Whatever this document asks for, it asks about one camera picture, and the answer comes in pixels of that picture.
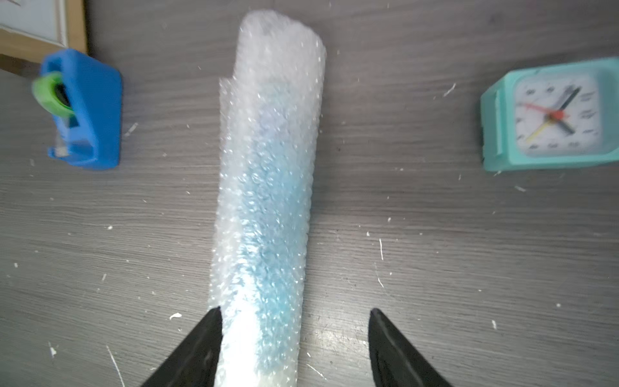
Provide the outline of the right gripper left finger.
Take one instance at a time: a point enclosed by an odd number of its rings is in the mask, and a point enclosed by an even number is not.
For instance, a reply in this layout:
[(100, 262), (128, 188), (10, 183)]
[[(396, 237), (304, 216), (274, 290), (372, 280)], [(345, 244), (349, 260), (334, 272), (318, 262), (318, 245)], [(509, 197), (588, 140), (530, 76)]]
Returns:
[(213, 387), (222, 338), (222, 313), (216, 307), (208, 311), (142, 386)]

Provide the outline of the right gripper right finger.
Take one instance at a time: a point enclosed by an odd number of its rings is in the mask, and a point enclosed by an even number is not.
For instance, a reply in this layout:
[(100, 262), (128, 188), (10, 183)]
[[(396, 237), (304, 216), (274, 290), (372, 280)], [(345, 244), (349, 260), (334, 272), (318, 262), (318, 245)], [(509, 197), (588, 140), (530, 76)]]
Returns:
[(370, 312), (368, 346), (377, 387), (452, 387), (378, 308)]

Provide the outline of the blue liquid bottle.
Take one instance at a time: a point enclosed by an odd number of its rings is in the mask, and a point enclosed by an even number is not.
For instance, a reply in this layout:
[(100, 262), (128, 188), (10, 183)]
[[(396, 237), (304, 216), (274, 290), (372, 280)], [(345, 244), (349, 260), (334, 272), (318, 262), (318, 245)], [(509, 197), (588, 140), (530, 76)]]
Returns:
[(296, 384), (316, 135), (312, 108), (289, 92), (264, 96), (242, 177), (235, 275), (222, 304), (224, 385)]

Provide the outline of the clear bubble wrap sheet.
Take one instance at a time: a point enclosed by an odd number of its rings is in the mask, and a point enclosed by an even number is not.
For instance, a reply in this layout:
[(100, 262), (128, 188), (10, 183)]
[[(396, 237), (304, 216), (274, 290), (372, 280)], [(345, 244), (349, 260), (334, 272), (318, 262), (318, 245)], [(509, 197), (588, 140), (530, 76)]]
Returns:
[(327, 50), (311, 28), (248, 13), (220, 82), (221, 168), (209, 305), (218, 386), (298, 380), (314, 162)]

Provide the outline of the blue tape dispenser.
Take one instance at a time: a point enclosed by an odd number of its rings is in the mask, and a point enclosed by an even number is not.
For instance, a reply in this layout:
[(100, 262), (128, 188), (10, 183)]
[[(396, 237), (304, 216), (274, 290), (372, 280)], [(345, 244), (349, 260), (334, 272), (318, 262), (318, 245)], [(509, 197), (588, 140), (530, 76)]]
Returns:
[(117, 69), (67, 48), (45, 57), (32, 93), (56, 124), (49, 157), (82, 169), (119, 165), (123, 84)]

